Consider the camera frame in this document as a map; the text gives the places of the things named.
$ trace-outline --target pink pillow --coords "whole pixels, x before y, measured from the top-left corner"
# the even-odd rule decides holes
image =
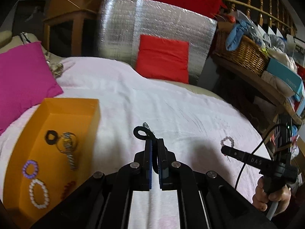
[[[62,92],[45,61],[40,42],[0,54],[0,135],[24,111]]]

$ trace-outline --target black o-ring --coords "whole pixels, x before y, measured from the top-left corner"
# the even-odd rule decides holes
[[[146,135],[141,135],[139,134],[139,131],[145,132]],[[137,126],[135,127],[135,129],[133,130],[133,134],[135,135],[135,137],[137,139],[140,140],[147,140],[147,139],[151,139],[152,141],[156,140],[155,135],[152,133],[152,131],[150,131],[148,128],[143,127],[143,126]]]
[[[53,135],[54,139],[49,139],[49,135]],[[45,141],[48,145],[55,145],[58,140],[58,133],[54,130],[48,130],[47,134],[45,135]]]

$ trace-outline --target bed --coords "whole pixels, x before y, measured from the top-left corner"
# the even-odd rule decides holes
[[[217,95],[191,85],[176,85],[141,77],[116,60],[78,57],[57,79],[64,93],[58,97],[97,98],[101,120],[92,157],[92,173],[110,174],[144,149],[133,136],[135,126],[147,122],[163,138],[176,159],[202,173],[214,170],[232,186],[242,163],[221,154],[221,140],[230,136],[234,147],[251,152],[261,141],[249,121]],[[0,198],[6,167],[19,134],[38,106],[28,109],[0,136]],[[262,146],[257,154],[269,158]],[[237,190],[250,202],[260,175],[246,166]],[[161,191],[153,173],[150,192],[134,192],[129,228],[179,228],[175,191]]]

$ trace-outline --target silver insulation panel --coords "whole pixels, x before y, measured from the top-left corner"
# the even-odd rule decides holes
[[[104,0],[100,9],[98,56],[133,68],[140,35],[189,42],[189,83],[196,85],[217,21],[187,9],[151,0]]]

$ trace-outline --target finger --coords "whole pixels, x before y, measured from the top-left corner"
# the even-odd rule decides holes
[[[269,201],[268,195],[259,186],[256,186],[255,188],[255,196],[257,200],[260,202],[267,203]]]
[[[253,201],[252,205],[253,205],[254,207],[256,207],[258,210],[260,210],[260,211],[266,211],[266,209],[267,209],[267,204],[258,201],[257,198],[256,198],[256,195],[254,195],[254,196],[252,197],[252,201]]]
[[[261,178],[257,181],[257,185],[258,185],[260,188],[263,188],[263,187],[264,187],[264,179],[263,179],[263,177],[261,177]]]
[[[285,186],[282,189],[270,194],[268,198],[270,201],[273,201],[273,202],[279,202],[279,201],[288,201],[289,202],[290,196],[291,196],[291,192],[287,188],[287,186]]]

